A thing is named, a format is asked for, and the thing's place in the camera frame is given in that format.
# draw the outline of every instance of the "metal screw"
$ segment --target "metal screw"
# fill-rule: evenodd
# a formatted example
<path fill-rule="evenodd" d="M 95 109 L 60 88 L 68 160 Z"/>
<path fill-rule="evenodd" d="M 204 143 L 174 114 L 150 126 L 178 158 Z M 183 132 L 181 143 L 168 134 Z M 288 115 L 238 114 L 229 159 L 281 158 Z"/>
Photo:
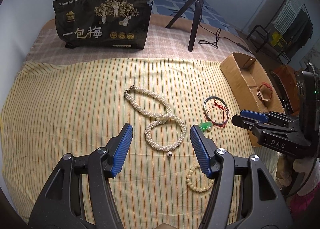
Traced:
<path fill-rule="evenodd" d="M 64 160 L 70 160 L 71 159 L 71 154 L 70 153 L 64 154 L 63 159 Z"/>
<path fill-rule="evenodd" d="M 104 153 L 106 153 L 107 152 L 107 149 L 105 148 L 105 147 L 100 147 L 99 149 L 98 149 L 98 153 L 99 154 L 104 154 Z"/>
<path fill-rule="evenodd" d="M 224 149 L 224 148 L 218 148 L 217 149 L 217 153 L 219 153 L 219 154 L 221 154 L 221 155 L 223 155 L 223 154 L 225 154 L 227 151 Z"/>
<path fill-rule="evenodd" d="M 259 156 L 258 156 L 258 155 L 252 155 L 252 156 L 251 156 L 251 159 L 252 159 L 253 161 L 258 161 L 258 160 L 259 160 Z"/>

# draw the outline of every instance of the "striped cloth on rack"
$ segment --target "striped cloth on rack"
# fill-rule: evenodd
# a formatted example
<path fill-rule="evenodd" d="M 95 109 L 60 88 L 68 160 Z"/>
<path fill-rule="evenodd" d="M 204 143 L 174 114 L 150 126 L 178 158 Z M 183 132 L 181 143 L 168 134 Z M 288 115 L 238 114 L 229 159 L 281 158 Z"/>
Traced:
<path fill-rule="evenodd" d="M 145 141 L 151 119 L 125 100 L 124 90 L 138 85 L 165 97 L 187 126 L 184 142 L 167 158 Z M 153 98 L 133 94 L 151 112 L 164 113 Z M 177 228 L 197 228 L 210 191 L 196 193 L 186 184 L 186 174 L 197 162 L 189 130 L 204 121 L 202 103 L 216 95 L 227 103 L 230 115 L 240 110 L 220 71 L 219 62 L 189 59 L 101 59 L 68 66 L 26 62 L 19 72 L 1 113 L 3 175 L 18 213 L 27 221 L 33 205 L 53 168 L 70 152 L 90 154 L 116 136 L 125 123 L 133 126 L 133 140 L 121 173 L 110 180 L 113 196 L 125 228 L 155 228 L 168 223 Z M 172 144 L 180 134 L 174 122 L 153 130 L 159 144 Z M 231 120 L 225 128 L 206 134 L 218 147 L 248 157 L 260 151 L 274 176 L 276 153 L 252 149 L 246 130 Z M 198 187 L 208 179 L 196 169 L 192 181 Z M 84 203 L 87 220 L 93 222 L 87 177 Z M 229 222 L 235 221 L 240 183 L 235 180 Z"/>

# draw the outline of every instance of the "pearl bracelet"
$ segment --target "pearl bracelet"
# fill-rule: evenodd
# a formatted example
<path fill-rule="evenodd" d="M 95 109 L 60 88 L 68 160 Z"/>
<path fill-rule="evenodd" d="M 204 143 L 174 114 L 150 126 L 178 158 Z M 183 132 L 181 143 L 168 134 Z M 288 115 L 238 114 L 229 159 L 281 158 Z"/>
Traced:
<path fill-rule="evenodd" d="M 161 103 L 164 104 L 166 113 L 165 114 L 151 113 L 151 112 L 143 109 L 141 106 L 138 105 L 138 103 L 134 100 L 134 98 L 129 94 L 130 90 L 135 90 L 140 93 L 147 94 L 147 95 L 159 100 Z M 186 125 L 178 116 L 176 116 L 175 114 L 172 114 L 170 104 L 162 96 L 156 94 L 155 92 L 149 91 L 149 90 L 141 88 L 141 87 L 136 87 L 136 86 L 131 86 L 129 89 L 124 91 L 124 96 L 138 112 L 142 113 L 145 116 L 156 119 L 155 121 L 152 121 L 151 123 L 149 123 L 145 129 L 146 140 L 153 148 L 157 149 L 158 151 L 172 151 L 172 150 L 176 149 L 183 142 L 183 139 L 184 139 L 186 132 L 187 132 Z M 181 126 L 180 137 L 172 145 L 159 145 L 156 142 L 154 142 L 153 139 L 151 138 L 151 129 L 156 127 L 159 124 L 164 124 L 169 119 L 175 120 Z"/>
<path fill-rule="evenodd" d="M 188 175 L 187 175 L 187 179 L 186 179 L 186 182 L 187 182 L 187 185 L 188 187 L 190 187 L 190 189 L 192 189 L 193 191 L 196 191 L 196 192 L 204 192 L 206 190 L 209 190 L 212 186 L 213 186 L 213 179 L 210 179 L 209 180 L 209 184 L 208 186 L 206 187 L 196 187 L 192 182 L 191 182 L 191 176 L 193 174 L 193 172 L 195 171 L 196 168 L 199 168 L 199 164 L 194 164 L 190 170 L 188 171 Z"/>

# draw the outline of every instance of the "tripod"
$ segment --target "tripod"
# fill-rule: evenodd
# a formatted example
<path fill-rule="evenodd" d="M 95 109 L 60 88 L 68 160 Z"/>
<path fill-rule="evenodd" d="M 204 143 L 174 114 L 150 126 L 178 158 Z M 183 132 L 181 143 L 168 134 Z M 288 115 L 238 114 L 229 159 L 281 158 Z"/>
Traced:
<path fill-rule="evenodd" d="M 188 51 L 192 52 L 193 46 L 195 44 L 198 25 L 200 22 L 200 17 L 202 14 L 202 7 L 204 0 L 188 0 L 182 8 L 177 12 L 177 14 L 172 18 L 172 20 L 169 22 L 169 24 L 166 26 L 167 29 L 169 29 L 172 24 L 176 22 L 176 20 L 179 19 L 179 17 L 194 3 L 196 2 L 196 8 L 193 15 L 193 22 L 192 22 L 192 28 L 191 28 L 191 34 L 190 34 L 190 40 L 188 45 Z"/>

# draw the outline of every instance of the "cardboard box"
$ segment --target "cardboard box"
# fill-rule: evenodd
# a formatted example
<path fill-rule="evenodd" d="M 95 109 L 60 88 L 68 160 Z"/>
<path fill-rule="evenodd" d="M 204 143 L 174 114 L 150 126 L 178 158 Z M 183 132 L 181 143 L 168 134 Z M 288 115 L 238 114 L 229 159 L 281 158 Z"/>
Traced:
<path fill-rule="evenodd" d="M 231 87 L 240 110 L 250 110 L 260 113 L 269 111 L 284 113 L 281 101 L 267 73 L 254 57 L 234 52 L 221 63 L 220 69 Z M 260 101 L 257 96 L 257 90 L 262 82 L 270 84 L 273 89 L 272 99 L 268 102 Z M 262 93 L 270 92 L 266 87 L 263 87 L 261 91 Z M 252 132 L 248 131 L 248 133 L 251 145 L 253 147 L 260 147 L 258 139 Z"/>

